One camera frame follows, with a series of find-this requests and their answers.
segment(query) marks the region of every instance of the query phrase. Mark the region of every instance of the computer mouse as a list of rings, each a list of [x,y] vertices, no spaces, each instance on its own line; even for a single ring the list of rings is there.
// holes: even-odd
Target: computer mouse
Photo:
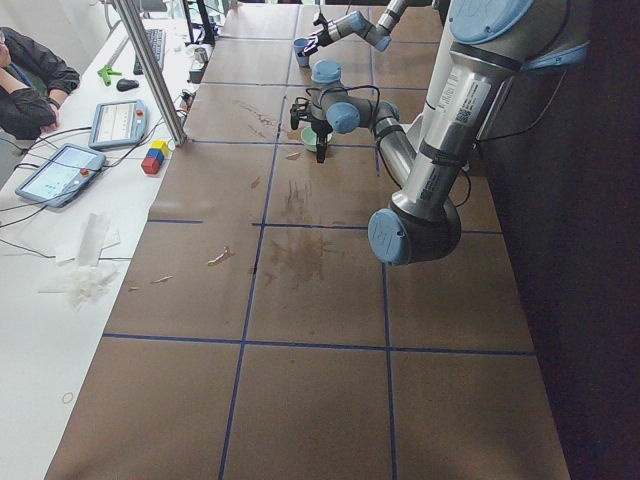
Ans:
[[[138,88],[139,86],[140,82],[138,82],[137,80],[129,80],[128,78],[121,78],[116,84],[116,88],[119,92],[126,92],[127,90],[131,90],[132,88]]]

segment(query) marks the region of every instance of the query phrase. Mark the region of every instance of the keyboard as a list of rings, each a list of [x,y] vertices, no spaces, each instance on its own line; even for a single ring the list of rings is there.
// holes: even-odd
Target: keyboard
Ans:
[[[158,65],[160,65],[160,70],[162,70],[162,67],[164,66],[164,44],[167,39],[167,34],[164,30],[161,30],[159,28],[148,28],[145,31],[147,33],[147,39],[149,40],[149,44],[151,45],[153,55],[156,57]],[[140,59],[136,55],[136,61],[133,64],[133,74],[142,75],[142,73],[142,64],[140,63]]]

